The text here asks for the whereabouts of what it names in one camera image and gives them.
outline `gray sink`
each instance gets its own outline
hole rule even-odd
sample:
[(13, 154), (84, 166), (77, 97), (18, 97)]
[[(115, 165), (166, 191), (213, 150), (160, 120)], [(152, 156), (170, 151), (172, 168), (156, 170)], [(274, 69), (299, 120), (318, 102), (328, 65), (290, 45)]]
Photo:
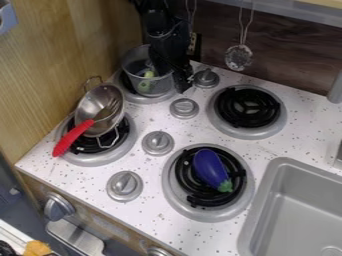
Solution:
[(273, 160), (238, 250), (241, 256), (342, 256), (342, 177), (289, 158)]

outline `wooden wall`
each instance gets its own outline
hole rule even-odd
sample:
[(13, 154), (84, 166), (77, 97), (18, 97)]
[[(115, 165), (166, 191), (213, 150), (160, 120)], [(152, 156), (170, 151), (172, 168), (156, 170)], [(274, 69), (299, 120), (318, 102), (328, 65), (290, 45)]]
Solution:
[(0, 36), (0, 147), (16, 162), (73, 109), (90, 75), (108, 78), (141, 43), (127, 0), (13, 0)]
[[(179, 0), (184, 14), (184, 1)], [(239, 9), (198, 0), (194, 32), (202, 34), (202, 62), (227, 68), (224, 54), (238, 44)], [(249, 19), (245, 10), (245, 23)], [(256, 12), (247, 45), (252, 66), (243, 73), (325, 95), (342, 69), (342, 29)]]

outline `speckled white countertop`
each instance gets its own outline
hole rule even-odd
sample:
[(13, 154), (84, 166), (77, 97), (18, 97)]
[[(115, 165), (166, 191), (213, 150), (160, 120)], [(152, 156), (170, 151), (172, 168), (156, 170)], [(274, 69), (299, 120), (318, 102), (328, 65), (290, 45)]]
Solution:
[[(86, 168), (71, 165), (63, 159), (52, 159), (54, 130), (16, 167), (186, 255), (239, 255), (236, 242), (247, 210), (232, 220), (215, 224), (192, 221), (177, 213), (165, 200), (161, 187), (162, 168), (168, 157), (195, 143), (227, 147), (245, 159), (256, 179), (256, 187), (267, 164), (277, 157), (294, 158), (342, 174), (332, 167), (341, 140), (342, 106), (309, 92), (227, 70), (213, 70), (221, 77), (219, 86), (210, 90), (192, 88), (185, 94), (200, 105), (200, 113), (193, 119), (179, 120), (169, 114), (170, 103), (184, 97), (182, 95), (153, 105), (127, 104), (127, 112), (134, 118), (138, 129), (138, 141), (129, 153), (112, 164)], [(266, 88), (283, 100), (288, 121), (281, 132), (264, 140), (245, 141), (224, 135), (210, 124), (205, 107), (211, 95), (224, 87), (241, 83)], [(142, 138), (156, 130), (170, 133), (175, 140), (174, 150), (163, 157), (147, 155), (141, 148)], [(105, 190), (108, 179), (123, 170), (136, 172), (144, 181), (142, 194), (126, 204), (113, 201)]]

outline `stove knob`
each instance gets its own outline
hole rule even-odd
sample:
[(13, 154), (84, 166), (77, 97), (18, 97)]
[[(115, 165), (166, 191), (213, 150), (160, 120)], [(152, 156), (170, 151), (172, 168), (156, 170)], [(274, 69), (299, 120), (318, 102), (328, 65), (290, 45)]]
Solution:
[(47, 196), (48, 201), (44, 208), (44, 214), (49, 220), (58, 221), (75, 213), (75, 208), (72, 204), (59, 194), (49, 192)]
[(173, 256), (173, 255), (165, 251), (164, 249), (151, 247), (147, 250), (147, 256)]
[(176, 118), (190, 119), (198, 114), (199, 106), (191, 99), (178, 99), (171, 103), (170, 112)]
[(137, 198), (143, 190), (143, 182), (134, 172), (124, 171), (114, 174), (107, 183), (108, 195), (119, 202), (129, 202)]
[(137, 180), (130, 173), (125, 173), (113, 184), (113, 190), (118, 195), (128, 195), (132, 193), (138, 185)]
[(172, 151), (174, 145), (172, 136), (162, 131), (151, 132), (142, 140), (143, 150), (152, 156), (164, 156)]
[(210, 68), (199, 71), (194, 76), (194, 82), (200, 88), (213, 88), (220, 82), (218, 74), (213, 72)]

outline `silver pot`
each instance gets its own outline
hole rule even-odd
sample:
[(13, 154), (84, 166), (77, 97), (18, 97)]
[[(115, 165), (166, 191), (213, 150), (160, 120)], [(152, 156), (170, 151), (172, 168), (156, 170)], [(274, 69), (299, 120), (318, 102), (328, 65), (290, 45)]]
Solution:
[(124, 96), (114, 84), (101, 83), (89, 90), (78, 103), (75, 111), (75, 125), (85, 120), (94, 119), (95, 123), (83, 135), (86, 137), (100, 137), (114, 129), (124, 116)]
[(146, 44), (129, 50), (121, 60), (121, 66), (137, 93), (156, 98), (174, 88), (173, 71), (159, 75), (150, 60), (149, 48)]

